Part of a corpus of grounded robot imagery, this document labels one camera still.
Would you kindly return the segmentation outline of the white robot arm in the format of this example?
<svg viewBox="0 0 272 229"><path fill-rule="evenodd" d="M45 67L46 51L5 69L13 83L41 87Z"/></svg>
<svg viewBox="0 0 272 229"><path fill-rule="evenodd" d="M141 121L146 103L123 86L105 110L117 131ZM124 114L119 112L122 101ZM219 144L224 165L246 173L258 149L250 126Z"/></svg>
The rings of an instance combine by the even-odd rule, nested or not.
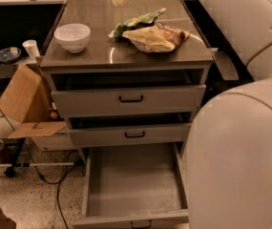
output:
<svg viewBox="0 0 272 229"><path fill-rule="evenodd" d="M253 80L209 100L187 143L190 229L272 229L272 0L199 0Z"/></svg>

